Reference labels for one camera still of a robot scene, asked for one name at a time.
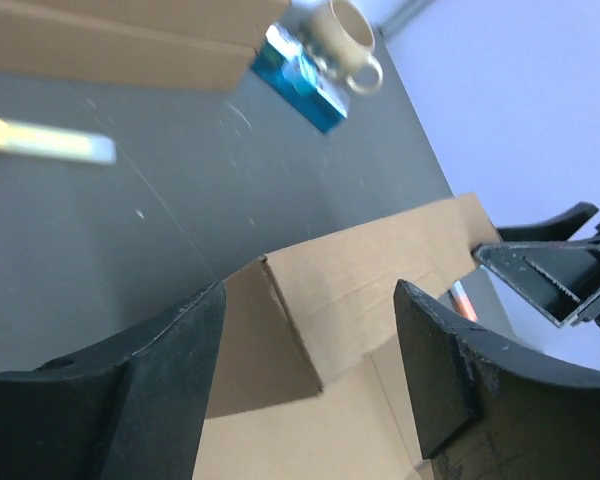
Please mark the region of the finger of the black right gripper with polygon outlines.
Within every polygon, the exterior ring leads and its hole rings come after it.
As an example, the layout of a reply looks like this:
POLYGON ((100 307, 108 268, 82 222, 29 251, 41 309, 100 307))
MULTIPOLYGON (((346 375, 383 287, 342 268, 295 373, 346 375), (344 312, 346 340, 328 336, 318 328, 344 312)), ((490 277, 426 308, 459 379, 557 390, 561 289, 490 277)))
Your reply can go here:
POLYGON ((565 212, 541 222, 498 227, 505 242, 567 241, 599 212, 590 202, 578 202, 565 212))
POLYGON ((482 244, 473 256, 554 326, 600 327, 600 239, 482 244))

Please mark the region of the brown cardboard box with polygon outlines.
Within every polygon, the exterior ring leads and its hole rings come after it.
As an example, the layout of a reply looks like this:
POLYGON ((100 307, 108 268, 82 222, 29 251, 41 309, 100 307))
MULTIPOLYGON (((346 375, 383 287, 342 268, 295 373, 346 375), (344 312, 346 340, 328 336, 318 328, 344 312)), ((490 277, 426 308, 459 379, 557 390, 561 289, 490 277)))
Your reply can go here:
POLYGON ((432 297, 497 232, 473 194, 268 253, 225 282, 227 311, 194 477, 429 479, 393 292, 432 297))

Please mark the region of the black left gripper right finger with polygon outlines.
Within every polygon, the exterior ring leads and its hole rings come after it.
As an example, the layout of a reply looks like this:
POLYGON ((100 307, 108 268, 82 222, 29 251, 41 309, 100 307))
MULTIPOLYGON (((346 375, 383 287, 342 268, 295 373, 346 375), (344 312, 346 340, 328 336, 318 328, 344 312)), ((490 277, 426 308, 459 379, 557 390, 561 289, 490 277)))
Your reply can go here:
POLYGON ((471 322, 408 281, 394 308, 435 478, 600 479, 600 371, 471 322))

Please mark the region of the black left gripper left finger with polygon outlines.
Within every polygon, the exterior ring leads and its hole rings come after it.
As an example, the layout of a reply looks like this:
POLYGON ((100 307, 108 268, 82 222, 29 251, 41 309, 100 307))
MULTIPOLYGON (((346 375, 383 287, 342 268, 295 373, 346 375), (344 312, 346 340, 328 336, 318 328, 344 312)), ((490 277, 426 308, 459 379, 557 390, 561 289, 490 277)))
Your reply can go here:
POLYGON ((220 283, 31 371, 0 372, 0 479, 189 479, 226 312, 220 283))

